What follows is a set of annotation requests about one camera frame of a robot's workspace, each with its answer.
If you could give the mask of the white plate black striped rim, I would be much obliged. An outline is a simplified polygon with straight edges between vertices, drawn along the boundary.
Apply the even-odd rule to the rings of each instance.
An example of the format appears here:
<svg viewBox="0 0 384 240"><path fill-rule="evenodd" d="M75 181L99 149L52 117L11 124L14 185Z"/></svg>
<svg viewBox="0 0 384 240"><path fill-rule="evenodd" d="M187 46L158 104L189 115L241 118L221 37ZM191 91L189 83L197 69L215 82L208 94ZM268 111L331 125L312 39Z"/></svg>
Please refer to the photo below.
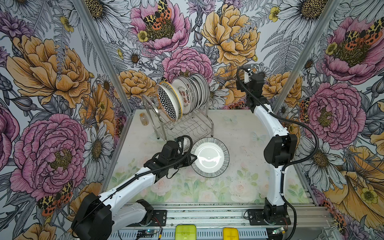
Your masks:
<svg viewBox="0 0 384 240"><path fill-rule="evenodd" d="M216 178L229 166L230 154L226 145L213 137L196 141L191 154L197 159L192 164L194 171L204 178Z"/></svg>

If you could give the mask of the silver metal dish rack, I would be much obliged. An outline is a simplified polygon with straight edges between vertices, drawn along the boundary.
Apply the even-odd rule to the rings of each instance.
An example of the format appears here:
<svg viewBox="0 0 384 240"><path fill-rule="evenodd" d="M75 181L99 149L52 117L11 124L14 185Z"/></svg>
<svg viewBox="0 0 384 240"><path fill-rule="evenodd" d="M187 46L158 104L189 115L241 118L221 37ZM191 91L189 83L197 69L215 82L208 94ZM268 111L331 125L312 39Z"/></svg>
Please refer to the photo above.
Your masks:
<svg viewBox="0 0 384 240"><path fill-rule="evenodd" d="M169 120L149 97L143 96L143 103L158 139L167 142L182 135L188 135L193 141L197 141L201 138L214 136L215 126L209 117L209 103L175 122Z"/></svg>

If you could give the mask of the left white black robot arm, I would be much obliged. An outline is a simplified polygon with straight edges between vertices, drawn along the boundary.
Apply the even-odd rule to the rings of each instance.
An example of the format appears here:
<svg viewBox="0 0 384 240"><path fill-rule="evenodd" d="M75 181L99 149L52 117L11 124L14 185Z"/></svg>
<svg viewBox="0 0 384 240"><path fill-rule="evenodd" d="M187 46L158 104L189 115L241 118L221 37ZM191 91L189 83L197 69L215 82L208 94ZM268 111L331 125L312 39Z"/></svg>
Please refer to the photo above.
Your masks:
<svg viewBox="0 0 384 240"><path fill-rule="evenodd" d="M192 138L186 135L167 141L161 152L154 154L128 180L99 195L87 195L72 222L73 237L106 240L127 226L150 225L154 221L153 206L145 200L130 205L130 200L166 177L170 169L190 166L197 158L191 153L192 146Z"/></svg>

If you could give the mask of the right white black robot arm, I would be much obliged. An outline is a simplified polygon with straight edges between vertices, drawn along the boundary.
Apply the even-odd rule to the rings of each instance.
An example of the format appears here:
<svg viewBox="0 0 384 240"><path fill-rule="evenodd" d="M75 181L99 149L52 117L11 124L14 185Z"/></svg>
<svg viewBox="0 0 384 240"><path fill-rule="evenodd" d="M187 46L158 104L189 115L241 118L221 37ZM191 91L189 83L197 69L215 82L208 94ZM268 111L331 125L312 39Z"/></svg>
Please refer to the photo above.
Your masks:
<svg viewBox="0 0 384 240"><path fill-rule="evenodd" d="M264 77L261 74L253 74L251 67L246 65L237 69L236 77L237 89L246 93L246 105L269 134L269 142L263 152L270 167L269 189L264 209L248 210L250 223L255 224L263 219L266 225L289 225L288 204L283 200L286 172L283 168L294 157L297 137L283 127L269 101L263 96Z"/></svg>

